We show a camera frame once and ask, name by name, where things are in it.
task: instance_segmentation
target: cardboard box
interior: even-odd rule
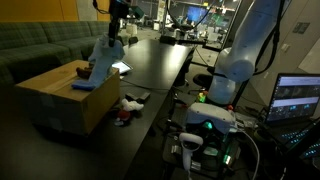
[[[97,89],[74,90],[77,67],[88,67],[76,60],[15,86],[32,123],[59,131],[88,135],[106,112],[119,100],[118,69]]]

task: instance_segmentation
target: plush toy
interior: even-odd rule
[[[121,101],[122,109],[119,110],[117,114],[117,119],[115,125],[121,126],[124,125],[126,121],[128,121],[131,117],[131,111],[139,111],[144,105],[137,103],[137,101],[128,101],[127,99],[123,99]]]
[[[94,64],[92,72],[88,73],[88,81],[76,80],[72,83],[74,89],[92,91],[99,87],[111,75],[112,64],[117,59],[122,59],[124,50],[120,41],[116,40],[113,47],[109,47],[109,36],[104,33],[103,36],[97,39],[94,45],[93,52],[89,57],[89,63]]]

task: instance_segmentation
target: green couch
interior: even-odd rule
[[[14,84],[10,63],[46,55],[55,55],[62,64],[83,59],[82,53],[91,52],[106,31],[103,21],[0,23],[0,85]],[[128,37],[122,40],[126,45]]]

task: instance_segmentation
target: screen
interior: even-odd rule
[[[205,14],[206,10],[204,8],[190,6],[187,13],[188,21],[198,22]]]
[[[118,68],[120,74],[128,72],[132,69],[132,67],[130,65],[128,65],[127,63],[125,63],[123,61],[117,61],[117,62],[113,63],[112,67]]]
[[[320,75],[279,74],[266,122],[311,117],[320,97]]]

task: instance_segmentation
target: laptop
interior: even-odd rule
[[[264,120],[269,133],[282,145],[291,148],[314,126],[320,99],[320,74],[280,73],[274,86],[269,110]],[[320,141],[300,157],[320,155]]]

